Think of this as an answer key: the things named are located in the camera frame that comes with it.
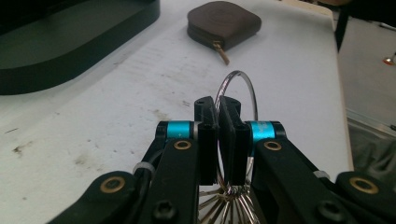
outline grey floor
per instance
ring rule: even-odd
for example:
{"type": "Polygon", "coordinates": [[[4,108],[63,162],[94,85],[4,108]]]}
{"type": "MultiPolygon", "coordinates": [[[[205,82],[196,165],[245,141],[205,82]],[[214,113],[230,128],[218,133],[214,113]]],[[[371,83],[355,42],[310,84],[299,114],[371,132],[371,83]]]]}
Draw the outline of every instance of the grey floor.
{"type": "Polygon", "coordinates": [[[355,169],[396,190],[396,65],[382,62],[396,51],[396,31],[378,25],[349,19],[339,68],[355,169]]]}

